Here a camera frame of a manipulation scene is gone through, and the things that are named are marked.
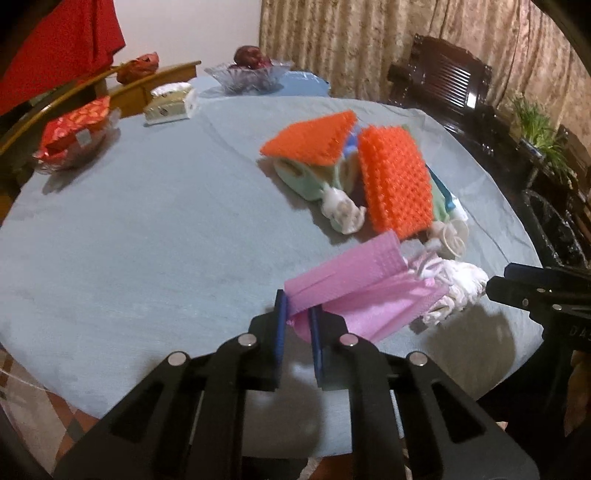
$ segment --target red fabric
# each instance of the red fabric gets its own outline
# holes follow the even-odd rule
[[[62,0],[37,25],[0,79],[0,115],[113,63],[125,47],[113,0]]]

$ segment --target round table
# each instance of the round table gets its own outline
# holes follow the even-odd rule
[[[246,330],[285,280],[358,242],[332,231],[258,153],[288,124],[345,109],[362,125],[408,125],[470,215],[466,261],[489,275],[509,262],[539,265],[492,179],[421,111],[232,98],[188,121],[146,128],[141,116],[124,119],[88,167],[33,176],[0,229],[0,343],[47,388],[102,416],[171,351],[203,355]],[[483,299],[378,346],[424,351],[477,397],[522,365],[540,334],[524,312]],[[348,452],[348,409],[346,392],[316,387],[310,347],[289,331],[281,387],[247,396],[243,452]]]

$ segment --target green plant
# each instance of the green plant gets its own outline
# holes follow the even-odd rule
[[[537,102],[528,101],[523,94],[516,95],[511,101],[521,126],[521,137],[545,156],[551,174],[572,188],[571,178],[577,175],[567,165],[563,149],[556,143],[556,131],[551,127],[548,115]]]

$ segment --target beige curtain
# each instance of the beige curtain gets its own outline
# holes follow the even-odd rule
[[[491,65],[488,101],[501,114],[524,92],[591,151],[591,77],[530,0],[262,0],[261,48],[325,78],[333,96],[385,100],[389,65],[408,59],[415,33]]]

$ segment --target orange scrubbing pad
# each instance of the orange scrubbing pad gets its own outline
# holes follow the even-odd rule
[[[400,240],[431,226],[429,172],[410,133],[401,127],[369,127],[359,134],[359,161],[374,229],[394,230]]]
[[[357,116],[351,110],[297,122],[263,145],[261,154],[308,165],[334,165],[343,154],[345,141],[356,123]]]

